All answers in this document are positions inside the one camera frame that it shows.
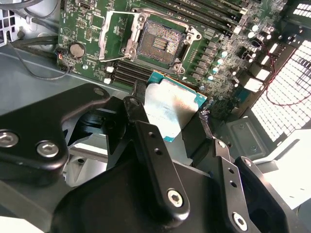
capacitor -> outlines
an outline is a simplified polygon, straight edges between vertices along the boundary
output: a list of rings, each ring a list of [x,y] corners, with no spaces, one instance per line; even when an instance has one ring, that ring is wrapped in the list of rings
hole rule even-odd
[[[74,42],[70,45],[69,51],[74,58],[82,58],[86,53],[86,48],[83,44]]]
[[[250,32],[247,34],[247,37],[248,38],[253,38],[255,36],[255,33],[254,32]]]
[[[212,67],[212,73],[217,74],[218,73],[218,68],[217,67]]]
[[[210,103],[210,104],[214,103],[214,98],[213,97],[209,97],[208,98],[208,103]]]
[[[256,32],[256,31],[258,31],[258,29],[259,29],[259,27],[258,27],[257,24],[253,24],[253,25],[251,26],[252,32]]]
[[[205,86],[204,86],[204,84],[203,84],[203,83],[202,83],[202,84],[200,84],[199,89],[200,89],[200,91],[205,91]]]
[[[256,57],[256,54],[255,54],[253,51],[250,51],[248,54],[249,54],[252,58],[255,58],[255,57]]]
[[[245,60],[247,60],[249,63],[252,63],[254,61],[253,57],[251,55],[247,55]]]
[[[237,74],[236,70],[233,69],[233,68],[230,68],[229,71],[230,71],[230,73],[231,73],[233,76],[235,76],[235,75]]]
[[[237,80],[232,79],[231,82],[235,88],[239,86],[239,83],[237,82]]]
[[[220,58],[217,59],[216,62],[218,65],[222,65],[224,63],[223,59],[220,59]]]
[[[209,75],[209,76],[207,77],[207,79],[210,80],[210,81],[213,81],[213,80],[214,80],[214,77],[213,77],[212,75]]]
[[[272,37],[269,33],[266,32],[260,32],[260,35],[262,35],[266,40],[270,40]]]
[[[225,57],[228,56],[228,52],[225,51],[225,50],[220,50],[219,54],[220,54],[220,56],[221,56],[222,58],[225,58]]]

black cable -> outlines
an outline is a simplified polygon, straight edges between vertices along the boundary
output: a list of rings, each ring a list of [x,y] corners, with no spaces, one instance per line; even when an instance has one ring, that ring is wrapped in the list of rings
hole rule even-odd
[[[25,8],[24,10],[26,11],[27,14],[29,14],[29,15],[32,16],[32,17],[39,18],[39,19],[47,19],[48,17],[50,17],[51,15],[54,14],[54,12],[55,12],[56,9],[57,9],[57,6],[58,6],[59,2],[60,2],[60,0],[57,0],[54,9],[51,11],[51,13],[49,13],[49,14],[46,15],[46,16],[40,16],[40,15],[38,15],[38,14],[36,14],[36,13],[34,13],[34,12],[28,10],[27,8]]]
[[[67,70],[64,74],[60,75],[60,76],[56,76],[56,77],[41,77],[41,76],[38,76],[34,73],[32,73],[29,68],[27,67],[26,63],[24,62],[23,58],[21,57],[21,55],[18,53],[18,51],[12,46],[12,44],[8,41],[8,46],[10,48],[13,49],[13,51],[15,52],[16,56],[18,57],[18,59],[20,60],[20,62],[23,64],[23,66],[25,67],[25,69],[27,70],[27,72],[34,78],[36,79],[40,79],[40,80],[46,80],[46,81],[54,81],[54,80],[58,80],[58,79],[61,79],[61,78],[64,78],[69,72],[70,72],[70,67],[68,64],[65,64],[67,66]]]
[[[42,36],[31,39],[22,39],[11,42],[13,47],[33,46],[33,45],[56,45],[58,36]]]
[[[33,5],[36,5],[43,0],[26,0],[23,2],[18,2],[18,3],[0,3],[0,9],[2,10],[18,10],[18,9],[23,9],[27,8]]]
[[[22,13],[20,11],[17,11],[17,10],[11,10],[11,11],[14,12],[16,15],[18,15],[18,16],[24,18],[24,19],[27,19],[27,15],[26,14],[24,14],[24,13]],[[44,21],[42,21],[42,20],[40,20],[38,18],[32,18],[32,22],[36,23],[38,25],[41,25],[41,26],[43,26],[43,27],[45,27],[47,29],[49,29],[51,32],[58,33],[58,28],[57,27],[52,26],[52,25],[48,24],[47,22],[44,22]]]
[[[300,210],[301,205],[298,206],[297,211],[296,211],[296,216],[298,216],[299,210]]]

ram slot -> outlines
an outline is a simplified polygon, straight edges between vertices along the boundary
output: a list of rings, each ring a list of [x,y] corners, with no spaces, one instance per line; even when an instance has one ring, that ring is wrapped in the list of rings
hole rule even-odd
[[[228,17],[227,15],[219,11],[215,11],[214,9],[206,7],[202,4],[193,3],[192,1],[183,1],[183,0],[171,0],[171,1],[177,4],[181,4],[182,6],[187,7],[188,9],[191,9],[195,12],[197,11],[203,16],[213,18],[214,20],[220,23],[223,23],[224,25],[226,25],[227,23],[237,25],[237,23],[234,22],[232,18]]]
[[[152,71],[149,69],[136,66],[133,63],[119,61],[114,74],[114,79],[120,83],[134,85],[137,79],[147,82],[151,74]]]
[[[223,5],[229,6],[229,7],[231,7],[232,9],[234,9],[234,10],[236,10],[238,12],[240,12],[242,10],[241,7],[239,7],[239,6],[237,6],[237,5],[233,4],[233,3],[230,3],[230,2],[227,2],[227,1],[224,1],[224,0],[216,0],[216,1],[221,3],[221,4],[223,4]]]
[[[183,7],[180,4],[172,3],[170,1],[163,2],[160,0],[147,0],[147,1],[162,8],[171,10],[181,16],[190,18],[196,22],[202,23],[203,25],[219,30],[221,32],[225,33],[231,31],[226,25],[219,23],[210,17],[206,17],[200,13],[197,13],[189,8]]]
[[[224,6],[221,3],[217,2],[216,0],[192,0],[191,1],[193,4],[201,4],[206,7],[209,7],[211,9],[214,9],[218,12],[221,12],[225,14],[227,17],[231,17],[231,15],[238,16],[240,11],[237,11],[235,9],[232,9],[230,7]]]

mounting hole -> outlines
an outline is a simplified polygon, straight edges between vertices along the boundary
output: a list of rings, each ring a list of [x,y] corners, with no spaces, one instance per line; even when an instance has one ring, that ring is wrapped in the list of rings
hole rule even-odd
[[[149,132],[148,134],[149,134],[149,136],[152,137],[152,138],[155,138],[155,137],[156,137],[156,135],[155,135],[153,132]]]
[[[139,105],[139,102],[134,98],[131,98],[130,101],[137,106]]]
[[[80,164],[84,164],[84,159],[78,159],[78,163],[80,163]]]
[[[159,148],[155,148],[155,153],[157,155],[162,155],[163,154],[162,151]]]
[[[228,171],[232,174],[234,174],[234,171],[231,168],[228,168]]]
[[[116,125],[117,125],[116,122],[113,121],[113,120],[108,120],[105,123],[106,128],[109,129],[109,130],[113,129]]]
[[[237,188],[238,186],[237,186],[237,184],[236,183],[234,183],[233,181],[230,181],[230,184],[233,186],[233,187],[235,187],[235,188]]]

vented panel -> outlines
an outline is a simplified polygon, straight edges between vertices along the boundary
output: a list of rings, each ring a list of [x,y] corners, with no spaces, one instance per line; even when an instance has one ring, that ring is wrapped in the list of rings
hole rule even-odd
[[[279,104],[296,103],[311,92],[311,42],[304,41],[278,73],[268,89],[269,99]],[[255,116],[273,141],[301,129],[311,117],[311,97],[292,106],[277,106],[266,91],[252,107]]]
[[[293,14],[311,18],[311,5],[299,4]]]

